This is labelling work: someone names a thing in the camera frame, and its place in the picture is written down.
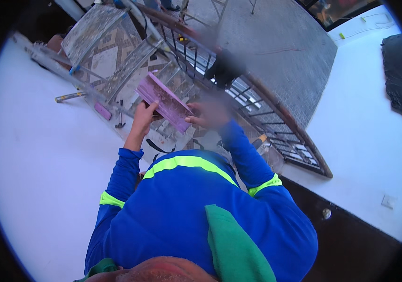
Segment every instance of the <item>blue work shirt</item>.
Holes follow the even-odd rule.
[[[85,275],[106,257],[133,268],[153,257],[173,256],[190,260],[216,276],[204,209],[215,204],[234,216],[262,251],[278,282],[303,279],[318,249],[310,220],[235,121],[219,134],[247,189],[258,188],[258,192],[251,196],[242,191],[227,161],[201,150],[160,157],[134,191],[143,152],[120,149],[101,196]]]

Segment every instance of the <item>light switch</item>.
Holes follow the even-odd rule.
[[[389,209],[394,209],[396,201],[397,201],[396,197],[384,195],[383,202],[381,203],[381,205]]]

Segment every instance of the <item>person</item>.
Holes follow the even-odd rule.
[[[327,10],[331,7],[331,4],[326,3],[326,0],[320,0],[319,2],[312,5],[309,10],[312,14],[316,15],[316,18],[319,19],[323,25],[328,26],[333,23],[331,19],[331,15],[327,13]]]
[[[215,78],[219,89],[230,89],[232,82],[246,71],[243,62],[227,49],[217,48],[217,58],[214,64],[205,72],[206,79]]]
[[[159,11],[159,4],[156,0],[143,0],[143,2],[145,3],[146,7],[153,8],[154,10]],[[179,7],[179,5],[174,6],[171,3],[171,0],[160,0],[160,5],[162,5],[162,7],[169,11],[178,12],[181,10],[181,7]]]
[[[138,105],[102,193],[85,258],[86,282],[300,281],[317,233],[220,103],[190,103],[185,120],[218,131],[248,193],[220,155],[204,150],[155,160],[135,188],[141,144],[158,103]]]
[[[62,44],[62,42],[63,42],[63,39],[65,39],[65,37],[66,37],[66,34],[62,34],[62,33],[58,33],[58,34],[56,34],[56,35],[54,35],[53,37],[51,37],[51,39],[48,41],[48,43],[46,44],[46,47],[47,48],[49,48],[49,49],[51,49],[52,51],[54,51],[54,52],[56,52],[56,53],[59,53],[59,51],[60,51],[60,49],[62,49],[62,46],[61,46],[61,44]],[[65,54],[65,51],[60,51],[60,55],[63,57],[63,58],[67,58],[66,57],[66,54]],[[70,70],[71,69],[71,66],[70,65],[67,65],[67,64],[64,64],[64,63],[62,63],[62,62],[58,62],[59,64],[61,64],[64,68],[66,68],[67,70]]]

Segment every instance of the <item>hand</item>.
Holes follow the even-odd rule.
[[[200,112],[200,116],[188,116],[185,121],[207,129],[218,129],[231,121],[226,108],[219,102],[189,103],[187,107]]]
[[[140,150],[143,138],[145,138],[145,135],[149,133],[151,122],[162,118],[161,115],[154,112],[158,106],[159,103],[154,102],[147,107],[147,104],[144,101],[137,105],[131,132],[126,139],[123,148],[136,152]]]

